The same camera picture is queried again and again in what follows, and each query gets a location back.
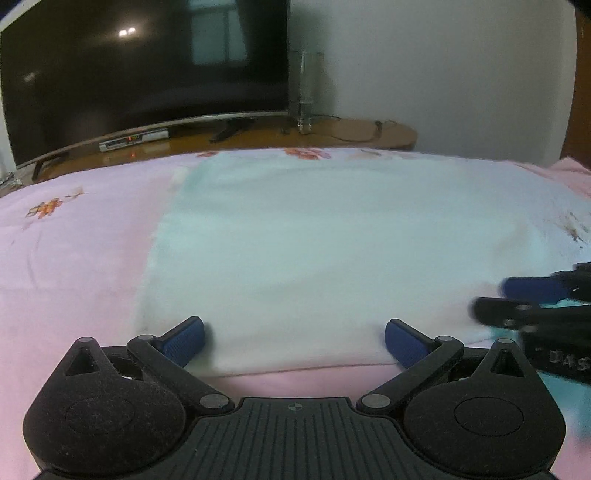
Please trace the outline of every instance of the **triangular cutout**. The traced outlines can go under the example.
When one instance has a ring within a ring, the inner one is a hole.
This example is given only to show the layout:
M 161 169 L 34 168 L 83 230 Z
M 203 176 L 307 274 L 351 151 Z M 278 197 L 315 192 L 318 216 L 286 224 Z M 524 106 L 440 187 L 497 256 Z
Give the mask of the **triangular cutout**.
M 491 368 L 491 372 L 499 375 L 510 375 L 512 377 L 524 377 L 517 360 L 509 350 L 501 350 L 499 356 L 496 357 L 495 364 Z
M 95 359 L 92 357 L 90 353 L 90 349 L 88 347 L 81 348 L 70 367 L 66 371 L 66 375 L 81 375 L 81 374 L 91 374 L 92 372 L 98 372 L 99 366 L 96 364 Z

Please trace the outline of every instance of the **circular logo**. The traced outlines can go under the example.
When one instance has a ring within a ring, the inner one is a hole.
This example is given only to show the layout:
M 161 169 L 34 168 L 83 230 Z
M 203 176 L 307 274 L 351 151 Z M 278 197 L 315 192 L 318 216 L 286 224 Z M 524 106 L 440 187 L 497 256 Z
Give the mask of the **circular logo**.
M 301 403 L 293 402 L 293 403 L 290 403 L 287 406 L 287 408 L 289 408 L 291 411 L 296 412 L 296 411 L 300 411 L 302 408 L 304 408 L 304 406 Z

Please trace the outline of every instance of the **television stand leg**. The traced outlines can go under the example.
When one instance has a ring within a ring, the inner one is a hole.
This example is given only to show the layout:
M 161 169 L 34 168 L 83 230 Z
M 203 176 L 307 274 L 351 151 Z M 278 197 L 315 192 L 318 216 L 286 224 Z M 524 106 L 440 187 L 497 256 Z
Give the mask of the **television stand leg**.
M 248 130 L 248 128 L 254 123 L 253 118 L 232 118 L 226 122 L 226 128 L 220 133 L 215 134 L 209 139 L 210 143 L 218 143 L 227 140 L 238 132 Z

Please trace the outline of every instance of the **metal screw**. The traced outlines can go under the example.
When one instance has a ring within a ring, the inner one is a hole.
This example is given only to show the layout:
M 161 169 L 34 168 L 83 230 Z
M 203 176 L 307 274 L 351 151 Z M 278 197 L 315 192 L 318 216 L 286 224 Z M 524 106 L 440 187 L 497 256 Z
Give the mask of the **metal screw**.
M 390 405 L 390 399 L 386 395 L 372 393 L 361 399 L 361 403 L 369 408 L 384 408 Z
M 205 407 L 215 410 L 216 408 L 223 408 L 230 403 L 230 399 L 225 395 L 219 393 L 211 393 L 201 397 L 199 403 Z

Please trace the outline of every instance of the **pink bedsheet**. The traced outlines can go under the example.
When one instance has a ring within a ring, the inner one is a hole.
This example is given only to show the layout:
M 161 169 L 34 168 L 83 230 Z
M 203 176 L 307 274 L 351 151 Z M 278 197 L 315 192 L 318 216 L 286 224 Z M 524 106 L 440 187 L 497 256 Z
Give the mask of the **pink bedsheet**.
M 126 320 L 151 235 L 183 168 L 199 161 L 191 154 L 84 171 L 0 199 L 3 478 L 38 473 L 22 439 L 22 418 L 72 341 L 92 335 L 102 345 L 122 345 L 130 338 Z M 549 170 L 525 168 L 591 196 L 591 174 L 573 160 Z M 398 372 L 396 365 L 372 365 L 206 380 L 236 398 L 355 400 Z M 590 444 L 569 436 L 554 471 L 563 480 L 587 479 L 590 458 Z

